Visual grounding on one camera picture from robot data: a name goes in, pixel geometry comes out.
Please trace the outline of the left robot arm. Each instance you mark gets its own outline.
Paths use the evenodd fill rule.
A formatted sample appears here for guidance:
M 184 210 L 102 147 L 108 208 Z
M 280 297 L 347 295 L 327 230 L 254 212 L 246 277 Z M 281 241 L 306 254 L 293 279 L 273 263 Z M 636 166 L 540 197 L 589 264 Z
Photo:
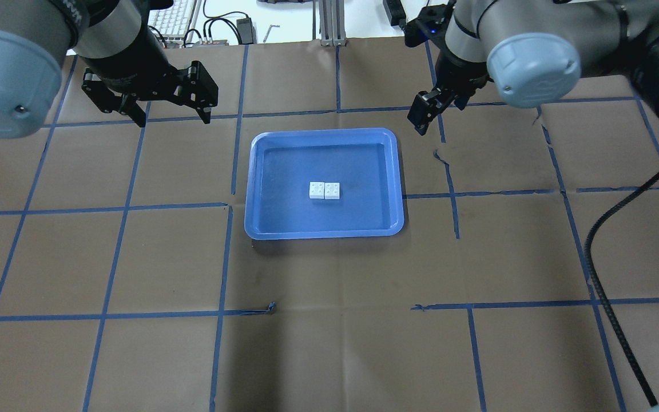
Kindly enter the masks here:
M 0 138 L 39 130 L 62 86 L 66 52 L 86 64 L 81 88 L 105 114 L 144 127 L 140 101 L 194 109 L 204 123 L 218 86 L 201 62 L 171 65 L 149 28 L 172 1 L 0 1 Z

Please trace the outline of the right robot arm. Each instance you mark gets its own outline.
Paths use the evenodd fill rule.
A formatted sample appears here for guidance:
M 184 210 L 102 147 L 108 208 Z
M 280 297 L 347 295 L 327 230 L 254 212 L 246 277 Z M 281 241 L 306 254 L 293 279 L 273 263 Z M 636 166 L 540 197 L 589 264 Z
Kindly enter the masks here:
M 449 1 L 424 7 L 404 28 L 408 47 L 432 42 L 436 81 L 416 94 L 408 120 L 420 135 L 448 107 L 465 109 L 493 82 L 505 104 L 534 109 L 559 101 L 582 78 L 625 76 L 659 118 L 659 1 Z M 657 401 L 594 266 L 604 222 L 659 181 L 659 171 L 606 211 L 582 254 L 591 286 L 652 411 Z

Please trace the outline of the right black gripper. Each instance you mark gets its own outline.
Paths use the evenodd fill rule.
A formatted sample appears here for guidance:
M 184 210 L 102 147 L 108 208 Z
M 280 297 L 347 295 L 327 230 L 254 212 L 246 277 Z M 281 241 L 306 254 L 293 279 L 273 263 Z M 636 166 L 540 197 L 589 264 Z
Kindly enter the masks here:
M 430 90 L 414 96 L 407 119 L 419 135 L 425 136 L 437 115 L 451 105 L 465 109 L 471 97 L 492 81 L 485 62 L 467 62 L 451 54 L 447 47 L 440 49 L 434 66 L 436 81 Z

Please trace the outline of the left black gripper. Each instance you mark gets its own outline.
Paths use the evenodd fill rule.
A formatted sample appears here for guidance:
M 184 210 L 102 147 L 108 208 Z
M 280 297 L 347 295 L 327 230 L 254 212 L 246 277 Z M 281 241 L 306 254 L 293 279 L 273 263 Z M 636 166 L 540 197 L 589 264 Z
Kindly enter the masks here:
M 173 65 L 155 40 L 136 42 L 105 58 L 82 57 L 86 70 L 81 89 L 100 112 L 120 113 L 139 128 L 146 125 L 140 101 L 167 101 L 195 110 L 211 122 L 219 102 L 219 86 L 199 60 Z

